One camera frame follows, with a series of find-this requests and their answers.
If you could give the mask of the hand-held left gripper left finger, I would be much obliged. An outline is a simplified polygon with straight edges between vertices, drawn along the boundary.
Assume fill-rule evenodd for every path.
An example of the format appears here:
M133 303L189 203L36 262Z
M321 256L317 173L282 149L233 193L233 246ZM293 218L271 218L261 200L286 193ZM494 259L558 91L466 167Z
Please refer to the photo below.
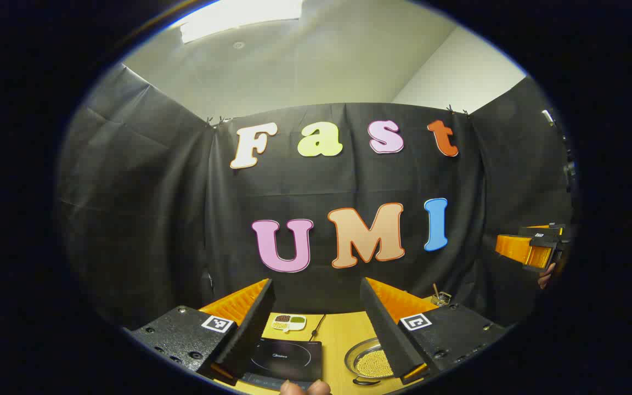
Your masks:
M263 279L203 308L171 308L129 336L172 366L234 385L248 370L274 300L273 281Z

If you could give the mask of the pile of soybeans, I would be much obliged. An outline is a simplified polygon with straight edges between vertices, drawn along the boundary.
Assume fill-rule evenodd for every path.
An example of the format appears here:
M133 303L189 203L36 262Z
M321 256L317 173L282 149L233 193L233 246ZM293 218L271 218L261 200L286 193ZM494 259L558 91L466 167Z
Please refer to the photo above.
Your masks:
M380 379L393 377L393 370L381 348L364 352L354 360L355 373L360 377Z

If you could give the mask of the stainless steel pot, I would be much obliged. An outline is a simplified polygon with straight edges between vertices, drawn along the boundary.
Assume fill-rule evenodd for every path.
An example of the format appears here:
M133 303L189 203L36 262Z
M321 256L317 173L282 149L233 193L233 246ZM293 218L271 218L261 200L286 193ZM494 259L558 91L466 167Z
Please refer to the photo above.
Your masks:
M346 368L348 368L348 370L351 371L351 373L353 373L354 375L353 384L362 386L362 387L369 387L369 386L379 384L384 379L391 379L394 377L393 375L393 377L369 379L365 377L360 377L359 375L356 374L356 370L354 369L354 360L356 360L356 358L358 358L359 355L361 355L362 353L368 352L370 350L377 349L377 348L381 348L383 350L383 347L379 339L371 338L368 340L364 340L363 342L357 343L346 353L345 358L344 358L344 363L345 363Z

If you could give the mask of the black induction cooktop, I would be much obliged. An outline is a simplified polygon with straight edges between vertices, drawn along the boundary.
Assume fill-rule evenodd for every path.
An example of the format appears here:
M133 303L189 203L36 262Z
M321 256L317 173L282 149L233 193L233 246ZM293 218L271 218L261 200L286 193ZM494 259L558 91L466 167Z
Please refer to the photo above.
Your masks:
M311 384L323 378L323 343L261 339L241 380L278 388L284 380Z

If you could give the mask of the ceiling light panel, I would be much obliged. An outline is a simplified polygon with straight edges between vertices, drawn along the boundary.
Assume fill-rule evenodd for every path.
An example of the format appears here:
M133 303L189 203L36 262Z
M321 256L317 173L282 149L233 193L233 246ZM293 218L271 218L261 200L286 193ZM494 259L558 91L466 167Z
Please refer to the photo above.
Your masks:
M179 28L182 43L264 22L299 19L304 0L216 0L172 27Z

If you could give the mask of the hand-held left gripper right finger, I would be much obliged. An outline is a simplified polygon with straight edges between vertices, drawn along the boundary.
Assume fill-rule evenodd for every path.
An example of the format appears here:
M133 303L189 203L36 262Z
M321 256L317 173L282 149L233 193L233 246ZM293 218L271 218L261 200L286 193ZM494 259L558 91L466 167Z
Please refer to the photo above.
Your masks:
M464 305L439 307L371 278L362 278L359 297L394 377L404 385L457 368L507 333Z

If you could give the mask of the white divided bean dish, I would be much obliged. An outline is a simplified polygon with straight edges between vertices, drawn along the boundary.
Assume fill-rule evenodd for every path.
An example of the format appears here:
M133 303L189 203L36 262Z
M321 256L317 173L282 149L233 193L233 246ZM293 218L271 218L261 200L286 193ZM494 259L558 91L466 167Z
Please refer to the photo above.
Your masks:
M295 314L278 314L274 317L271 328L283 331L285 333L290 331L301 331L306 327L307 318L304 315Z

